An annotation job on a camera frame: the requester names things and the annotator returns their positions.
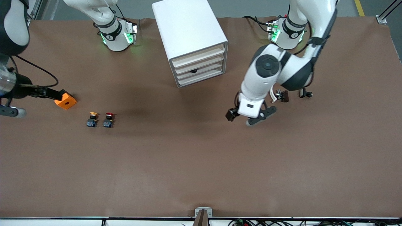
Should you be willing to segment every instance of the gray floor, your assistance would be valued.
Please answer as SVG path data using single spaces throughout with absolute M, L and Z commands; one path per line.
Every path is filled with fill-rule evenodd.
M 360 0 L 365 16 L 375 16 L 382 13 L 393 0 Z M 391 30 L 391 37 L 395 49 L 402 55 L 402 5 L 399 5 L 388 17 L 387 25 Z

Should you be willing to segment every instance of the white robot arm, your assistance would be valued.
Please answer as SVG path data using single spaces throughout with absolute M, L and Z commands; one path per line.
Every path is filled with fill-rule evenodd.
M 28 0 L 0 1 L 0 53 L 8 56 L 22 53 L 29 43 L 27 23 Z M 13 98 L 26 96 L 61 100 L 59 91 L 32 85 L 31 80 L 18 74 L 14 68 L 0 64 L 0 115 L 24 117 L 26 111 L 10 106 Z
M 235 108 L 226 114 L 229 121 L 244 115 L 249 118 L 247 125 L 254 125 L 275 113 L 276 108 L 267 107 L 265 102 L 270 91 L 275 100 L 272 92 L 275 83 L 289 91 L 300 90 L 311 83 L 314 65 L 336 19 L 335 0 L 291 0 L 290 9 L 293 10 L 289 11 L 283 24 L 288 24 L 289 18 L 299 23 L 303 23 L 306 18 L 313 30 L 303 57 L 297 57 L 275 44 L 259 48 L 241 84 Z M 285 32 L 283 37 L 289 38 L 288 33 Z
M 64 0 L 64 2 L 90 17 L 100 30 L 103 42 L 112 51 L 123 51 L 135 44 L 137 25 L 124 18 L 116 18 L 109 8 L 118 0 Z

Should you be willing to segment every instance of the brown paper mat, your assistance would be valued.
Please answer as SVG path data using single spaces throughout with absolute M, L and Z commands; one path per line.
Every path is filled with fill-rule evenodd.
M 79 100 L 68 111 L 27 97 L 24 119 L 0 118 L 0 216 L 402 215 L 402 74 L 389 29 L 338 18 L 310 100 L 250 128 L 228 108 L 266 34 L 220 18 L 227 72 L 177 88 L 155 20 L 138 46 L 111 52 L 90 21 L 32 21 L 22 54 Z M 36 84 L 48 75 L 17 61 Z M 116 113 L 88 128 L 89 112 Z

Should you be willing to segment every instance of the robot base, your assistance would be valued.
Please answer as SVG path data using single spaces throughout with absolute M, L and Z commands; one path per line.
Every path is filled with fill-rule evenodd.
M 289 35 L 283 31 L 282 24 L 284 20 L 285 18 L 279 18 L 278 20 L 273 21 L 271 24 L 272 27 L 267 25 L 267 30 L 274 32 L 273 34 L 268 33 L 268 38 L 280 48 L 289 50 L 295 48 L 297 44 L 302 41 L 304 31 L 299 38 L 289 38 Z

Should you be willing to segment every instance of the metal frame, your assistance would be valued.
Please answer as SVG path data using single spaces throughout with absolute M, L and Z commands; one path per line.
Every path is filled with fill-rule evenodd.
M 394 11 L 394 9 L 396 9 L 401 3 L 402 0 L 394 0 L 380 15 L 375 16 L 377 18 L 377 22 L 379 24 L 387 24 L 387 16 L 392 13 L 392 11 Z
M 38 11 L 39 11 L 39 8 L 40 8 L 41 5 L 42 5 L 42 2 L 43 2 L 43 0 L 37 0 L 37 1 L 35 2 L 35 5 L 33 6 L 33 9 L 32 9 L 32 11 L 31 11 L 31 14 L 28 15 L 28 16 L 30 17 L 30 19 L 35 20 L 35 19 L 37 18 L 37 16 L 38 16 Z
M 345 221 L 353 221 L 357 219 L 368 220 L 398 220 L 398 217 L 216 217 L 212 216 L 209 220 L 233 220 L 233 219 L 246 219 L 246 220 L 292 220 L 292 221 L 319 221 L 329 219 L 341 219 Z M 167 221 L 193 221 L 194 217 L 2 217 L 0 220 L 167 220 Z

